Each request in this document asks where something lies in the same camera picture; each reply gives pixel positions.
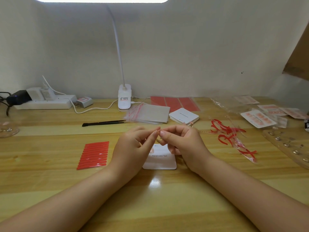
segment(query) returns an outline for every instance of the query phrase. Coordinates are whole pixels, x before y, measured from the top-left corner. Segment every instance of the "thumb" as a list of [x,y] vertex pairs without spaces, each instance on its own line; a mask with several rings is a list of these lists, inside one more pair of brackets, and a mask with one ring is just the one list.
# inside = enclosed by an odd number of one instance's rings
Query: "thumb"
[[160,137],[168,144],[179,146],[181,144],[181,137],[164,130],[160,131]]
[[153,147],[157,137],[159,135],[159,132],[156,130],[150,136],[147,138],[145,143],[139,148],[143,153],[147,153],[147,155],[150,153],[151,148]]

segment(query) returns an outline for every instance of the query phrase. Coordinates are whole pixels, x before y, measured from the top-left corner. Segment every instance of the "person's right hand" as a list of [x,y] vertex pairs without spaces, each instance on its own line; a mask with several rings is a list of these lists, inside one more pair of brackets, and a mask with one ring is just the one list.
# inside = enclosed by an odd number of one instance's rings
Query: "person's right hand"
[[174,125],[160,130],[161,145],[168,144],[169,151],[174,155],[182,155],[187,166],[201,175],[205,163],[213,155],[206,148],[198,130],[186,125]]

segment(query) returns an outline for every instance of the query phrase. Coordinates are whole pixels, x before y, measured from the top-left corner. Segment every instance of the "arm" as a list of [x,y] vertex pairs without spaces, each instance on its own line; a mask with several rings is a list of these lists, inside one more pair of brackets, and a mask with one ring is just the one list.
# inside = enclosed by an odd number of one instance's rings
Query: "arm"
[[113,193],[139,172],[157,136],[158,131],[142,127],[124,133],[107,167],[3,221],[0,231],[78,231]]
[[216,188],[261,231],[307,231],[309,207],[214,157],[198,131],[172,126],[162,145],[182,155],[188,167]]

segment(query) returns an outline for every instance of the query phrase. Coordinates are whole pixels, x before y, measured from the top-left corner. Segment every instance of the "fingernail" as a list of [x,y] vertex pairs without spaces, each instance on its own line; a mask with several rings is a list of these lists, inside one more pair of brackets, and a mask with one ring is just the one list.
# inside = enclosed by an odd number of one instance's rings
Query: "fingernail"
[[163,130],[160,131],[160,137],[163,137],[165,135],[165,132]]

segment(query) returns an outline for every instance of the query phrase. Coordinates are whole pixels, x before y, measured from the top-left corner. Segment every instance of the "lamp base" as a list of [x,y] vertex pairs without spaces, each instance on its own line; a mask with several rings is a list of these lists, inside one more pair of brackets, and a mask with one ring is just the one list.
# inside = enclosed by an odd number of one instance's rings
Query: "lamp base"
[[121,112],[126,112],[131,107],[132,90],[131,85],[126,84],[119,86],[118,90],[118,109]]

